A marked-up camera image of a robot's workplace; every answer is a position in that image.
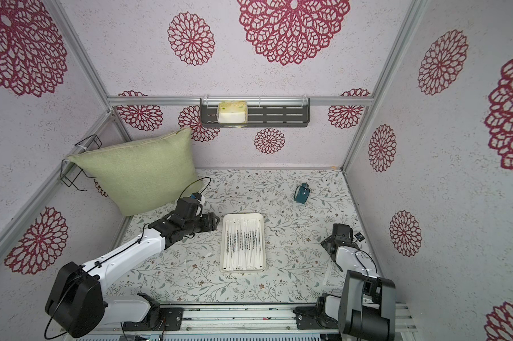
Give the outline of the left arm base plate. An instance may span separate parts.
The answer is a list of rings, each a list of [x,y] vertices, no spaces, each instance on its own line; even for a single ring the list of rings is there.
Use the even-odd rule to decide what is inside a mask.
[[[125,322],[124,331],[179,331],[183,320],[183,308],[151,308],[138,323]]]

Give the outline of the straw diagonal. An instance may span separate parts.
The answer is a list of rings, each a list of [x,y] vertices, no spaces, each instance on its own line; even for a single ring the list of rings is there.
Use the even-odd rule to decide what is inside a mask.
[[[251,248],[251,268],[256,268],[256,256],[257,256],[257,237],[258,237],[258,226],[256,220],[252,220],[252,248]]]

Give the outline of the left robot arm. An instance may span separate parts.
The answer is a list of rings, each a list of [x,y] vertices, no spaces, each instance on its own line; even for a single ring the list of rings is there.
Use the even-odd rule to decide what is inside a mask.
[[[150,330],[165,325],[160,303],[150,295],[109,296],[108,288],[136,265],[172,247],[184,238],[213,232],[220,218],[204,213],[205,199],[194,193],[177,200],[175,209],[147,223],[141,233],[111,252],[84,264],[61,267],[46,301],[50,320],[73,338],[81,338],[101,325],[129,325]]]

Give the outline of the white storage tray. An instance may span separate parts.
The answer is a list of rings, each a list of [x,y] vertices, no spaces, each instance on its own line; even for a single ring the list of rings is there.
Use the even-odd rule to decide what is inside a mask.
[[[225,273],[258,273],[266,269],[264,217],[260,213],[228,214],[222,220],[220,268]]]

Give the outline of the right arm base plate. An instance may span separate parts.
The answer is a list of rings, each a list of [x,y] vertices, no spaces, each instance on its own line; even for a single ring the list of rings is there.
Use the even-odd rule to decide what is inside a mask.
[[[299,330],[337,330],[337,321],[330,318],[322,308],[296,307],[293,310],[296,315],[297,329]]]

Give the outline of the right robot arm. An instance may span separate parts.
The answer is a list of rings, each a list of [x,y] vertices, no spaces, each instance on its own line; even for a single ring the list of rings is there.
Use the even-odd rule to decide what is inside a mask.
[[[356,243],[354,230],[334,223],[321,245],[344,276],[340,296],[322,295],[316,305],[317,323],[337,326],[341,334],[357,340],[394,340],[396,288],[378,274],[370,254]]]

